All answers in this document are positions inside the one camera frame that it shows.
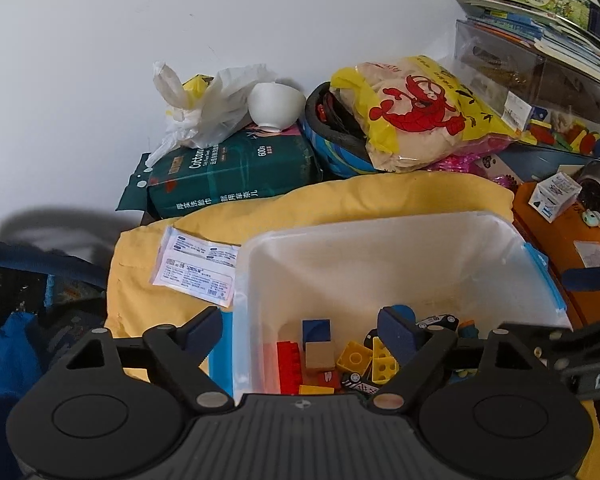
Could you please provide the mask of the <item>red lego brick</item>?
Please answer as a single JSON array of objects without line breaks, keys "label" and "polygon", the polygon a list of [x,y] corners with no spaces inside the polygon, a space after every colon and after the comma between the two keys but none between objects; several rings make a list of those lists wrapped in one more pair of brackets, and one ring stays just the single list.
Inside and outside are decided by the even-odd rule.
[{"label": "red lego brick", "polygon": [[299,346],[293,341],[277,341],[276,352],[279,392],[284,396],[296,396],[302,384]]}]

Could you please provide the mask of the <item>black toy car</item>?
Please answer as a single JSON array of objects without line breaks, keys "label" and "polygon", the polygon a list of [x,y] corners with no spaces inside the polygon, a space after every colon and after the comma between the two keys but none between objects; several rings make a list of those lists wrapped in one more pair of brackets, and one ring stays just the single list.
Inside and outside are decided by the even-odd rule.
[{"label": "black toy car", "polygon": [[440,326],[446,330],[457,331],[460,325],[460,320],[452,314],[430,315],[416,322],[416,325],[422,330],[426,330],[430,326]]}]

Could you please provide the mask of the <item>blue oval block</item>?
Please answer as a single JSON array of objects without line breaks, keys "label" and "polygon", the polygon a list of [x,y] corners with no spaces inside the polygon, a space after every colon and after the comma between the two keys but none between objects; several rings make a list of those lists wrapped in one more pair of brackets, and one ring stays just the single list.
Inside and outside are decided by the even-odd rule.
[{"label": "blue oval block", "polygon": [[401,315],[402,318],[406,318],[407,321],[410,321],[411,323],[416,323],[415,312],[406,304],[395,304],[392,308],[398,315]]}]

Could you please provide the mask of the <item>small yellow lego block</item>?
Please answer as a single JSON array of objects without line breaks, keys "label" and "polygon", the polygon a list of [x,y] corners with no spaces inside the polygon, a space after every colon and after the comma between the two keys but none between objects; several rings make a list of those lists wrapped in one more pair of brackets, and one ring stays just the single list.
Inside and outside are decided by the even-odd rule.
[{"label": "small yellow lego block", "polygon": [[338,356],[336,365],[343,372],[363,376],[372,362],[372,349],[356,341],[349,341]]}]

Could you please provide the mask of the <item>yellow quilted blanket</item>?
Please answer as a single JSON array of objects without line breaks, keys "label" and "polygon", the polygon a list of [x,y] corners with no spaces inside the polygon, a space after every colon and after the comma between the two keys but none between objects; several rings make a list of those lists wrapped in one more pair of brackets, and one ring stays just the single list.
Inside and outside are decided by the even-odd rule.
[{"label": "yellow quilted blanket", "polygon": [[513,204],[513,192],[472,174],[416,171],[323,182],[138,226],[122,232],[114,246],[105,325],[116,337],[138,337],[152,326],[180,325],[204,308],[199,299],[150,284],[168,226],[212,242],[241,245],[270,231],[419,214],[489,211],[512,222]]}]

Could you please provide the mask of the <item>white blue paper packet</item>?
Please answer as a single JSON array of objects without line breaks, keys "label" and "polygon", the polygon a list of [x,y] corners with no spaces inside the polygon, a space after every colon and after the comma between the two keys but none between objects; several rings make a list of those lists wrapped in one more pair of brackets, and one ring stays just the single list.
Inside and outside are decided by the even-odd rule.
[{"label": "white blue paper packet", "polygon": [[169,226],[150,282],[228,309],[233,302],[238,246],[210,242]]}]

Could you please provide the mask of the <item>brown wooden block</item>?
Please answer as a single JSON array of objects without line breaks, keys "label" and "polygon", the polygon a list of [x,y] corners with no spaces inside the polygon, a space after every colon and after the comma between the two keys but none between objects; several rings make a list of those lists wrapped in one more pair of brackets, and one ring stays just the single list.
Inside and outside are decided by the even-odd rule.
[{"label": "brown wooden block", "polygon": [[335,346],[331,341],[310,341],[304,346],[304,365],[309,372],[336,368]]}]

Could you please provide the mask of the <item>orange cardboard box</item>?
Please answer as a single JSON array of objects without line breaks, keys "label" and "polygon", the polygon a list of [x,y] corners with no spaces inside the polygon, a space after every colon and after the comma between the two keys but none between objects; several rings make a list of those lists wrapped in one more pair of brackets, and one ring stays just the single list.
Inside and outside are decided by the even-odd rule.
[{"label": "orange cardboard box", "polygon": [[514,226],[539,252],[548,258],[550,275],[554,278],[573,327],[579,328],[600,321],[600,292],[570,292],[562,286],[560,276],[568,269],[581,269],[584,263],[575,242],[600,243],[600,228],[587,226],[579,202],[574,202],[553,223],[548,223],[529,204],[535,182],[523,183],[514,198]]}]

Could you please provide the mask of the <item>white plastic storage bin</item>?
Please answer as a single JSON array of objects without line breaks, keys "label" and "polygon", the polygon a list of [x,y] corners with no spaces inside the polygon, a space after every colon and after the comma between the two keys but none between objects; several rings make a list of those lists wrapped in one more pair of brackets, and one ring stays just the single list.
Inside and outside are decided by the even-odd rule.
[{"label": "white plastic storage bin", "polygon": [[340,222],[268,232],[239,249],[233,301],[233,391],[276,393],[276,344],[326,318],[338,350],[405,304],[449,313],[480,335],[503,323],[568,328],[543,258],[484,211]]}]

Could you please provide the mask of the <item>blue bag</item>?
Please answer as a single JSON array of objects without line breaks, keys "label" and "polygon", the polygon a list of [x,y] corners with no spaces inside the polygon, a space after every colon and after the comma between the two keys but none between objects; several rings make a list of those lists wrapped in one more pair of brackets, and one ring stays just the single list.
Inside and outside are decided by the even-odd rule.
[{"label": "blue bag", "polygon": [[9,315],[0,328],[0,479],[19,479],[20,469],[6,436],[10,411],[42,377],[38,352],[27,329],[35,316],[26,312]]}]

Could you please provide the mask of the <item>blue black helmet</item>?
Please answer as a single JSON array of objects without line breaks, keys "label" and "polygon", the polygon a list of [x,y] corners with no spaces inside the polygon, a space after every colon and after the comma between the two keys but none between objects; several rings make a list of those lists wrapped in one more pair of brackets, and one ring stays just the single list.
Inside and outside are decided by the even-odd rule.
[{"label": "blue black helmet", "polygon": [[347,179],[376,174],[366,151],[366,137],[353,115],[335,98],[328,81],[306,99],[302,133],[326,177]]}]

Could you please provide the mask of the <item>yellow lobster print bag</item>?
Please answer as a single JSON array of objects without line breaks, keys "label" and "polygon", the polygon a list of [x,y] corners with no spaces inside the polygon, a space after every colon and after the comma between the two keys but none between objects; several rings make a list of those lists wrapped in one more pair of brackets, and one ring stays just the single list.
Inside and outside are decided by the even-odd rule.
[{"label": "yellow lobster print bag", "polygon": [[365,136],[375,169],[410,172],[520,139],[495,110],[426,55],[340,68],[330,92]]}]

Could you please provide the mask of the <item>white plastic bag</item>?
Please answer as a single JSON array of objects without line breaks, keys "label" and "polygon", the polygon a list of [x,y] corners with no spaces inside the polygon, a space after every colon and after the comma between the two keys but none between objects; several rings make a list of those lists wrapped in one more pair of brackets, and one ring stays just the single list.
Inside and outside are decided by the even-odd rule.
[{"label": "white plastic bag", "polygon": [[253,88],[276,78],[268,66],[252,64],[183,82],[169,65],[155,63],[152,82],[168,106],[166,133],[146,165],[155,166],[178,148],[210,148],[225,141],[245,125]]}]

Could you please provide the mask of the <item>clear plastic toy box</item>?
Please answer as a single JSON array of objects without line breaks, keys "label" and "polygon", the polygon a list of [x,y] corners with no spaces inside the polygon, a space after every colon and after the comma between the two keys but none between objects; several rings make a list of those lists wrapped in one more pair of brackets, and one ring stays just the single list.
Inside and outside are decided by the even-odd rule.
[{"label": "clear plastic toy box", "polygon": [[455,25],[454,74],[524,143],[600,159],[600,75],[475,20]]}]

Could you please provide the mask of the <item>white ceramic bowl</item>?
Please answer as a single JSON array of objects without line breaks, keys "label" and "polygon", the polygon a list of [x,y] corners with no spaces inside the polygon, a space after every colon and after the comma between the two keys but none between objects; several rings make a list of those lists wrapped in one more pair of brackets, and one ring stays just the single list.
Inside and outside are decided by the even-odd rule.
[{"label": "white ceramic bowl", "polygon": [[300,117],[306,98],[297,89],[278,82],[260,82],[248,96],[248,112],[262,130],[282,132]]}]

